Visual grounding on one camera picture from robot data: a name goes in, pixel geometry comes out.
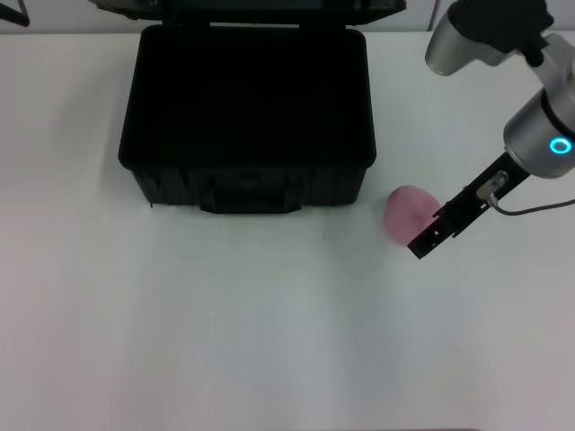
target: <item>case handle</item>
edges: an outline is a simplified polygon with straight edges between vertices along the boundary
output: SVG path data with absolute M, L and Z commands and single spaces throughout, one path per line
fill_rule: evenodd
M 274 193 L 218 193 L 204 189 L 199 209 L 214 214 L 287 214 L 302 209 L 301 194 L 286 189 Z
M 8 7 L 0 3 L 0 20 L 8 21 L 21 27 L 28 27 L 30 25 L 30 17 L 24 0 L 18 0 L 21 12 L 15 11 L 12 7 Z

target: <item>black case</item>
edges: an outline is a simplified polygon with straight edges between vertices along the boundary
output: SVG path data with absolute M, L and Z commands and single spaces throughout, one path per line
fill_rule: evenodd
M 159 17 L 112 3 L 114 12 Z M 403 1 L 293 2 L 315 4 L 309 10 L 249 3 L 238 11 L 211 0 L 204 10 L 190 0 L 169 12 L 164 4 L 164 25 L 140 40 L 121 164 L 152 204 L 219 214 L 352 204 L 376 144 L 365 39 L 345 24 L 398 12 Z M 254 19 L 300 28 L 209 25 Z

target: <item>white table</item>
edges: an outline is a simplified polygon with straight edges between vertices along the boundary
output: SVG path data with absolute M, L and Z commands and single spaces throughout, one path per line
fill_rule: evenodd
M 355 206 L 229 217 L 152 210 L 117 162 L 138 36 L 1 36 L 0 428 L 571 429 L 575 210 L 490 211 L 422 261 L 381 232 L 395 188 L 445 202 L 502 154 L 540 87 L 518 57 L 434 75 L 428 41 L 367 35 Z

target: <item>pink ball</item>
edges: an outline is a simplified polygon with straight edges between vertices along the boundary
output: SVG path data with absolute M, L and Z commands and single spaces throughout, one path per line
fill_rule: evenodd
M 401 245 L 413 241 L 435 220 L 441 205 L 427 191 L 401 186 L 387 199 L 384 226 L 389 236 Z

